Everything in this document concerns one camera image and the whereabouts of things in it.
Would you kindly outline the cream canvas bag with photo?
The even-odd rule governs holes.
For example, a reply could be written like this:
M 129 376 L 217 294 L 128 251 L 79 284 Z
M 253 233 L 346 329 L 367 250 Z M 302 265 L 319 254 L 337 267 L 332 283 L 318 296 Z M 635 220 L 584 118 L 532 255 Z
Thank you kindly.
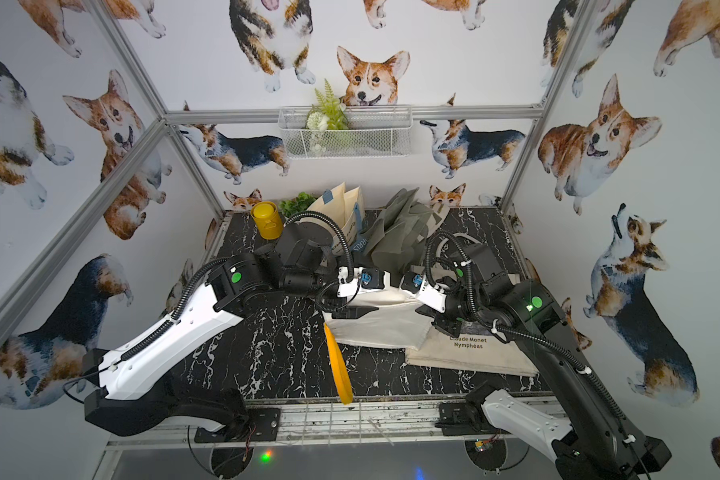
M 537 368 L 514 344 L 491 335 L 461 334 L 451 338 L 432 328 L 421 348 L 405 351 L 407 364 L 421 367 L 476 371 L 514 376 L 535 376 Z

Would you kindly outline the cream bag with yellow handles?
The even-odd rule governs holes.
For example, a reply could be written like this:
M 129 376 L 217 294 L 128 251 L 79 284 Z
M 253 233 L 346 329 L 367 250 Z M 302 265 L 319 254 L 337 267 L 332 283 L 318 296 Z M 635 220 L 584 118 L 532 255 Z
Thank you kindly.
M 323 315 L 333 380 L 345 405 L 353 402 L 353 390 L 342 345 L 418 350 L 432 328 L 432 321 L 441 314 L 398 288 L 361 294 L 348 305 L 376 306 L 379 310 L 355 320 L 332 319 L 331 313 Z

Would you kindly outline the grey-green canvas bag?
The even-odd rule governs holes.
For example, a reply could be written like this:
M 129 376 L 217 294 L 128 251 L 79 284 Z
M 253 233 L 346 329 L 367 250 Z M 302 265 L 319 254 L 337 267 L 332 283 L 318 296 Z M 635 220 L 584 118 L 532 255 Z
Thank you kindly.
M 354 256 L 391 276 L 399 285 L 411 266 L 421 266 L 427 239 L 442 225 L 451 208 L 429 206 L 416 199 L 418 189 L 399 190 L 352 245 Z

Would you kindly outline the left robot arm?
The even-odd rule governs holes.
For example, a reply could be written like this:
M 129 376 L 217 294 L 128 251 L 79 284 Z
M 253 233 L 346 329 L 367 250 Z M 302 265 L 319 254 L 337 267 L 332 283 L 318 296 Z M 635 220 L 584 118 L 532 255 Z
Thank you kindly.
M 387 284 L 386 274 L 376 268 L 322 267 L 322 261 L 333 259 L 317 252 L 288 262 L 262 248 L 204 265 L 171 313 L 133 341 L 85 356 L 85 376 L 96 387 L 84 401 L 85 420 L 121 437 L 172 423 L 195 425 L 211 436 L 247 434 L 252 421 L 237 390 L 210 394 L 182 384 L 170 371 L 212 337 L 285 296 L 343 311 L 353 295 Z

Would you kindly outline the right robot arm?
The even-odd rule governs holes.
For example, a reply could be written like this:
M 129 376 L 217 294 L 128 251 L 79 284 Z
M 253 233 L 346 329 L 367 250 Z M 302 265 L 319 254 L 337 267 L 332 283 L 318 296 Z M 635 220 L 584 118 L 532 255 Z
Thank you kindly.
M 618 406 L 580 352 L 561 305 L 540 282 L 513 283 L 482 244 L 438 232 L 425 247 L 426 283 L 444 297 L 435 319 L 474 321 L 500 343 L 514 343 L 535 366 L 568 421 L 490 383 L 465 400 L 472 427 L 510 433 L 550 459 L 563 479 L 637 479 L 660 471 L 671 452 Z

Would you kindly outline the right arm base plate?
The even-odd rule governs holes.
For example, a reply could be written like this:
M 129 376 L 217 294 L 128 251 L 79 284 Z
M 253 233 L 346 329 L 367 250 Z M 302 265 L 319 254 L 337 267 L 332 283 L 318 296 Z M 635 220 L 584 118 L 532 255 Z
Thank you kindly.
M 439 416 L 435 427 L 442 430 L 444 436 L 467 436 L 492 434 L 494 427 L 488 422 L 482 411 L 471 403 L 440 403 Z

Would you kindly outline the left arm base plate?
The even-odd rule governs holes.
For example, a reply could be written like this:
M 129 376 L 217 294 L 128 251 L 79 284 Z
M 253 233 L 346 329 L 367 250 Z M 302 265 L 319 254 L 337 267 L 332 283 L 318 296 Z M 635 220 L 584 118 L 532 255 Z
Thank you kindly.
M 281 413 L 280 408 L 254 408 L 218 432 L 198 428 L 193 440 L 198 444 L 274 441 L 277 438 Z

